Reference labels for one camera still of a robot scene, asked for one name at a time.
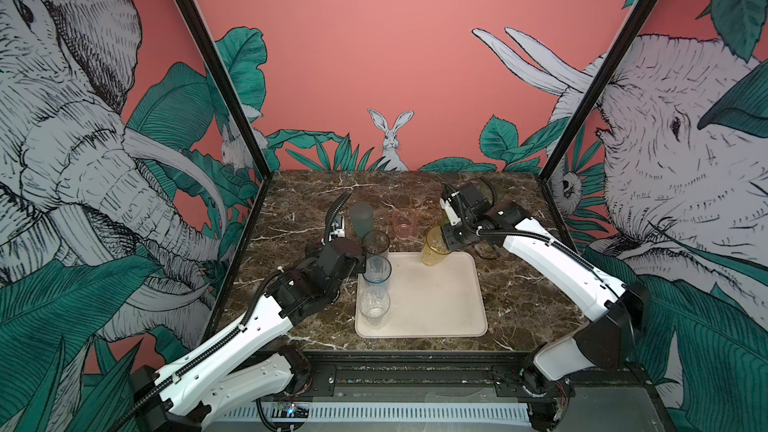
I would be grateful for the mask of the blue plastic cup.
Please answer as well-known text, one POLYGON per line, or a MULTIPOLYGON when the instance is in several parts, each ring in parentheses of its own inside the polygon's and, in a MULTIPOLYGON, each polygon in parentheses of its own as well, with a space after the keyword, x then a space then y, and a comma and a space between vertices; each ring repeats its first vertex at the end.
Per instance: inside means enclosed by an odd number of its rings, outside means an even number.
POLYGON ((392 274, 392 264, 386 256, 371 255, 366 258, 363 280, 369 285, 384 285, 392 274))

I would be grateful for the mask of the orange plastic cup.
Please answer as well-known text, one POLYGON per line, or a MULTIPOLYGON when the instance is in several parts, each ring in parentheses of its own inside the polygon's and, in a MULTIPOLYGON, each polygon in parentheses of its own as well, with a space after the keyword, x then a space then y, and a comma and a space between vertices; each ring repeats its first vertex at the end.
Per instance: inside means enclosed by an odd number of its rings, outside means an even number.
POLYGON ((448 250, 443 235, 442 227, 434 226, 426 234, 421 252, 421 261, 425 266, 435 266, 442 262, 448 255, 448 250))

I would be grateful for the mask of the dark grey plastic cup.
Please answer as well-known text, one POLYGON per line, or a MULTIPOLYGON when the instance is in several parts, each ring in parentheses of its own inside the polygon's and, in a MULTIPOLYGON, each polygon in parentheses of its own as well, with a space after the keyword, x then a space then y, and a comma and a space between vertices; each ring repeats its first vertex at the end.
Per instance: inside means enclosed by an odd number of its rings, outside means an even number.
POLYGON ((387 257, 390 249, 390 238, 382 230, 371 230, 361 241, 366 256, 387 257))

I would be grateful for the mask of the clear plastic cup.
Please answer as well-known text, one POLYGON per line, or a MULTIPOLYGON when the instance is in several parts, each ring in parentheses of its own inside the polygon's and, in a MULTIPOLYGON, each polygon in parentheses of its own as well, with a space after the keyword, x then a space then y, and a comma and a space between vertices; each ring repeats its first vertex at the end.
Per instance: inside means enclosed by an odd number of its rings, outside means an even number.
POLYGON ((371 325, 380 324, 390 306, 390 295, 383 286, 368 286, 359 294, 358 310, 371 325))

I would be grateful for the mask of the teal frosted plastic cup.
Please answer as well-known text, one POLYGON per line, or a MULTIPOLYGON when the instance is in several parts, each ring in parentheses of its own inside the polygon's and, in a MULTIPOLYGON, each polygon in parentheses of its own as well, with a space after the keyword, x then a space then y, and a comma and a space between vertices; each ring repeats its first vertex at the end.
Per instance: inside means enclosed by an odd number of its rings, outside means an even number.
POLYGON ((355 235, 363 239, 374 229, 374 210, 367 202, 356 202, 349 208, 349 217, 355 235))

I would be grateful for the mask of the pink plastic cup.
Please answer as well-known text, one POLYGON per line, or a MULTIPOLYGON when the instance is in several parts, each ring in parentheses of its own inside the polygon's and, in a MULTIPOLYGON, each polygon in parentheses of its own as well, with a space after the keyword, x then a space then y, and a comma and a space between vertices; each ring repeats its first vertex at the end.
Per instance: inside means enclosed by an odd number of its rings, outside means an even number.
POLYGON ((417 216, 408 210, 395 210, 392 214, 392 230, 399 239, 407 239, 414 236, 417 229, 417 216))

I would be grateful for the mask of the beige plastic tray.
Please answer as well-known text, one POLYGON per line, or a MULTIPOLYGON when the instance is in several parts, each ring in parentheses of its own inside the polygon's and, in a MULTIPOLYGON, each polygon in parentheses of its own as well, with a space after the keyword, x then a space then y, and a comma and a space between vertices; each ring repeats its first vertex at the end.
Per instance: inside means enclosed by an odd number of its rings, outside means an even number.
POLYGON ((451 253, 434 266, 419 252, 391 252, 392 273, 383 287, 389 306, 374 320, 363 313, 370 283, 358 281, 355 330, 363 338, 480 337, 487 331, 485 307, 474 258, 451 253))

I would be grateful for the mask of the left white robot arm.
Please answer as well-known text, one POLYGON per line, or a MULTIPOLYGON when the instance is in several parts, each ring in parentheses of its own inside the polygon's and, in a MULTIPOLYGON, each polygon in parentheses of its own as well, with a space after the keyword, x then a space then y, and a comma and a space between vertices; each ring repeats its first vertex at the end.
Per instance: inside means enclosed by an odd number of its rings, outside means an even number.
POLYGON ((364 261, 358 242, 324 233, 322 246, 264 279, 247 310, 201 346, 158 370, 133 374, 134 403, 111 425, 120 431, 203 431, 221 415, 264 396, 303 390, 311 366, 284 347, 255 365, 247 360, 338 298, 364 261))

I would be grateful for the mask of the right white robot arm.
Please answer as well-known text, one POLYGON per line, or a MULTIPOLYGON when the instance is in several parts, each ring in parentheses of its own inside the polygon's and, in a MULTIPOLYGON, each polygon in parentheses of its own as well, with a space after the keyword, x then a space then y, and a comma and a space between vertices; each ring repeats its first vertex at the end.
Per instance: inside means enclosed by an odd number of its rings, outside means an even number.
POLYGON ((646 286, 627 284, 588 262, 549 233, 512 200, 487 200, 472 182, 442 185, 440 206, 447 222, 442 241, 450 252, 487 242, 523 259, 563 292, 587 323, 529 356, 520 380, 533 396, 585 369, 616 370, 643 336, 651 301, 646 286))

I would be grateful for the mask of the white vented strip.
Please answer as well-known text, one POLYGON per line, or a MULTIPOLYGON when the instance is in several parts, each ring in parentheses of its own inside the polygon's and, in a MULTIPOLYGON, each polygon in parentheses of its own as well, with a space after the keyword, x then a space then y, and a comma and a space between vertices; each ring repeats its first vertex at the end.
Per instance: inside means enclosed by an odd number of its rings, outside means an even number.
POLYGON ((528 407, 519 403, 279 402, 248 405, 226 413, 223 422, 435 422, 529 426, 528 407))

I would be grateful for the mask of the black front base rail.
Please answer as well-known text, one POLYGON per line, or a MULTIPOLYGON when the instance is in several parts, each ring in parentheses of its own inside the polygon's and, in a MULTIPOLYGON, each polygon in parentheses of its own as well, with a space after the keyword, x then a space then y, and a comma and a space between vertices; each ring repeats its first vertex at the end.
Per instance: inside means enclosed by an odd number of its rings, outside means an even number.
POLYGON ((261 363, 268 359, 288 362, 286 386, 270 386, 265 395, 299 398, 329 397, 344 387, 444 388, 450 391, 489 388, 494 396, 518 402, 559 402, 575 399, 592 388, 609 391, 640 389, 656 399, 650 378, 642 366, 626 363, 616 371, 589 368, 552 382, 532 394, 522 378, 527 356, 522 352, 437 351, 301 351, 289 345, 258 351, 202 389, 220 391, 224 380, 248 372, 245 385, 256 386, 276 376, 276 369, 261 363))

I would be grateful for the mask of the right black frame post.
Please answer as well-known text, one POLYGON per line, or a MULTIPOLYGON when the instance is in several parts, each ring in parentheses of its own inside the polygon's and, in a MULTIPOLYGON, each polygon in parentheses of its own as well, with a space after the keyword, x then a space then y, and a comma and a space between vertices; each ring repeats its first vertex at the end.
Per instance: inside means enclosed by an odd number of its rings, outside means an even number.
POLYGON ((549 155, 546 164, 541 169, 538 175, 541 181, 549 181, 554 174, 556 167, 565 156, 570 144, 583 127, 590 113, 595 109, 597 100, 604 92, 658 1, 636 0, 632 5, 596 76, 590 82, 587 91, 584 93, 560 140, 557 142, 554 151, 549 155))

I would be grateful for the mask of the black frame post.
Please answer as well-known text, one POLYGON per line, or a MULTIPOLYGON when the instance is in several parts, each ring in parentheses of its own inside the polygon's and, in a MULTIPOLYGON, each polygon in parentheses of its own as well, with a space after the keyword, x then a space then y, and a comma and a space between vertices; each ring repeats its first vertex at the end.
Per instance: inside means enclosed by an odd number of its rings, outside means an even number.
POLYGON ((253 129, 246 119, 238 94, 195 0, 174 0, 174 2, 222 96, 229 114, 234 119, 258 175, 262 181, 268 182, 272 178, 272 172, 261 148, 254 138, 253 129))
POLYGON ((596 76, 590 82, 587 91, 584 93, 560 140, 557 142, 554 151, 549 155, 546 164, 541 169, 538 175, 541 181, 549 181, 554 174, 556 167, 565 156, 570 144, 583 127, 590 113, 595 109, 597 100, 604 92, 658 1, 636 0, 632 5, 596 76))

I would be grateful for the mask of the left black frame post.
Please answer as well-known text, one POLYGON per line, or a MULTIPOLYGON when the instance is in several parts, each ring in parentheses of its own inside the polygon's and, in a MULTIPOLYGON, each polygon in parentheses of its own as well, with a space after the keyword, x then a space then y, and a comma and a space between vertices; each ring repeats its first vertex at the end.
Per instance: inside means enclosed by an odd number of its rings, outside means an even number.
POLYGON ((234 119, 258 175, 262 181, 268 182, 272 178, 272 172, 261 148, 254 138, 253 129, 246 119, 238 94, 195 0, 174 0, 174 2, 222 96, 229 114, 234 119))

